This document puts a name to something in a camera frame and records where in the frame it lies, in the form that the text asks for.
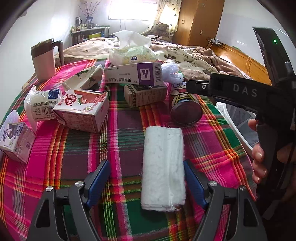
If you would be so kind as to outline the right human hand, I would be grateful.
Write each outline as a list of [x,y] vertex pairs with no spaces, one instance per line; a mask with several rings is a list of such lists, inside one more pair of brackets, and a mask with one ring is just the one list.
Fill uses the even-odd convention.
[[[256,121],[255,119],[251,119],[248,121],[248,126],[253,131],[256,131],[256,127],[258,124],[259,124],[259,122]],[[292,149],[292,144],[289,144],[288,146],[280,149],[277,152],[277,158],[279,159],[279,161],[286,163],[288,161],[288,157],[290,155],[291,149]],[[263,165],[264,151],[263,151],[262,147],[260,146],[260,144],[256,144],[254,146],[254,148],[252,150],[252,156],[253,156],[252,178],[256,184],[259,184],[263,180],[263,178],[267,176],[267,172],[268,172],[267,168]],[[291,163],[295,163],[295,149],[293,151]],[[289,184],[289,187],[292,187],[292,189],[295,190],[295,171],[293,171],[292,180],[291,180],[291,184]]]

